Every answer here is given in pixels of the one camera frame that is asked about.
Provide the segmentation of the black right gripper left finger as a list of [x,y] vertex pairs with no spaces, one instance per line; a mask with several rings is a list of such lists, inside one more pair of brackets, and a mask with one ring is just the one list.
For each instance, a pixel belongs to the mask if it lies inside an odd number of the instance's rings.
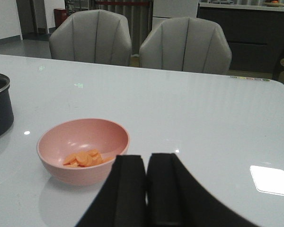
[[146,226],[146,174],[141,156],[117,156],[77,227]]

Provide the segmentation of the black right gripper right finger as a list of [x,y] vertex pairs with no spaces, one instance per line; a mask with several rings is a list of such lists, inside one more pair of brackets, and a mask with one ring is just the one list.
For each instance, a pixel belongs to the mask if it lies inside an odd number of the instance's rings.
[[175,154],[153,153],[147,168],[151,227],[253,227],[211,195]]

